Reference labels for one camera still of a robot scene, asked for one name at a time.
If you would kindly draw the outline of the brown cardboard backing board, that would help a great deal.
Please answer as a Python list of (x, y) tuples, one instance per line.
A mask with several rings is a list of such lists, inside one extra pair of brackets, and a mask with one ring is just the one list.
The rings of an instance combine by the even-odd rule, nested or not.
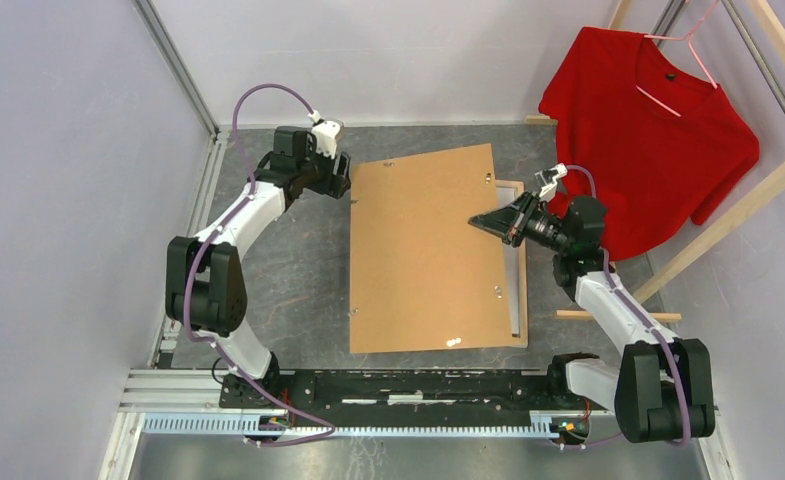
[(500, 239), (468, 224), (498, 207), (488, 144), (352, 170), (350, 335), (355, 354), (459, 350), (510, 336)]

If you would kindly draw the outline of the white wooden picture frame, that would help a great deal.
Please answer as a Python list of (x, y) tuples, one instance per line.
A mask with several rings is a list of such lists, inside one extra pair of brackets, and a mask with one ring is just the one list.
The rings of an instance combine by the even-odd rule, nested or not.
[[(496, 188), (496, 183), (499, 181), (508, 182), (513, 185), (518, 193), (518, 196), (524, 191), (524, 184), (520, 181), (499, 180), (492, 173), (485, 176), (485, 183), (491, 184)], [(513, 338), (511, 336), (503, 340), (501, 344), (494, 343), (493, 345), (484, 345), (484, 348), (526, 348), (529, 344), (529, 315), (528, 315), (528, 280), (527, 280), (527, 253), (524, 244), (519, 247), (514, 247), (519, 250), (519, 306), (520, 306), (520, 319), (521, 319), (521, 338)], [(500, 286), (493, 288), (493, 293), (498, 299), (508, 299), (504, 295), (504, 290)], [(509, 304), (508, 304), (508, 320), (510, 324)]]

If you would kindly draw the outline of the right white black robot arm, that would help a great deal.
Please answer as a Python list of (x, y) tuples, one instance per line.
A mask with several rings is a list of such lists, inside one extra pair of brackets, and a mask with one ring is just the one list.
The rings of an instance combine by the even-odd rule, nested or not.
[(532, 241), (551, 250), (556, 284), (620, 352), (619, 367), (592, 354), (555, 356), (545, 382), (553, 405), (570, 408), (584, 397), (613, 412), (631, 443), (684, 446), (709, 437), (716, 430), (709, 350), (663, 326), (624, 288), (601, 244), (606, 215), (598, 199), (577, 196), (558, 217), (525, 191), (468, 222), (506, 245)]

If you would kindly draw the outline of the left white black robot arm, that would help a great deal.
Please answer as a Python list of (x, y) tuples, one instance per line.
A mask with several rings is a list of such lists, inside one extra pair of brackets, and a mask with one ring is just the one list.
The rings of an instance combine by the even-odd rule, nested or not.
[(246, 320), (242, 259), (261, 233), (305, 192), (339, 199), (350, 189), (350, 157), (338, 148), (344, 126), (320, 120), (310, 128), (281, 126), (238, 197), (210, 225), (167, 248), (165, 311), (193, 342), (219, 353), (246, 378), (243, 392), (258, 407), (274, 405), (281, 379), (274, 356)]

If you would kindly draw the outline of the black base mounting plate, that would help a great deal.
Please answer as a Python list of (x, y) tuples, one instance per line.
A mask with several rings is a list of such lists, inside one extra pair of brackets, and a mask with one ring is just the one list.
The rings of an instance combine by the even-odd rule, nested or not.
[(257, 391), (226, 374), (222, 409), (278, 409), (278, 425), (323, 427), (525, 426), (530, 413), (572, 416), (603, 407), (557, 389), (540, 370), (297, 369), (282, 371)]

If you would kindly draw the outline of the aluminium rail frame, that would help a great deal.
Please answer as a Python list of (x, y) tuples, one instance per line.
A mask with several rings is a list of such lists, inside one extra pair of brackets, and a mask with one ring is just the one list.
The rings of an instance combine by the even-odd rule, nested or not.
[(734, 479), (721, 433), (632, 444), (535, 371), (299, 370), (295, 417), (204, 370), (134, 370), (103, 479)]

